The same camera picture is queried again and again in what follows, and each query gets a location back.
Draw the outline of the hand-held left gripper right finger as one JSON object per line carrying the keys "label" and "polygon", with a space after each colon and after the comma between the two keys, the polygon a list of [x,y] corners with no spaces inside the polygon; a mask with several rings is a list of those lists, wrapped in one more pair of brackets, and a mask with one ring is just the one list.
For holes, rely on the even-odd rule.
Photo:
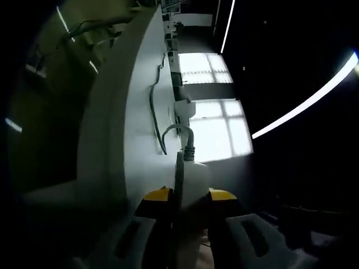
{"label": "hand-held left gripper right finger", "polygon": [[215,268],[289,268],[284,236],[256,214],[247,214],[230,192],[210,189],[208,236]]}

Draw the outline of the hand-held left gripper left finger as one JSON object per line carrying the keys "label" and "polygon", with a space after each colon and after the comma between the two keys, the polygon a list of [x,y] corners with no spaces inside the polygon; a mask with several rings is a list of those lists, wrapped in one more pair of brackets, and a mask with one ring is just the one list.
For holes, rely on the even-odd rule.
{"label": "hand-held left gripper left finger", "polygon": [[145,195],[110,250],[108,268],[168,268],[174,220],[174,190]]}

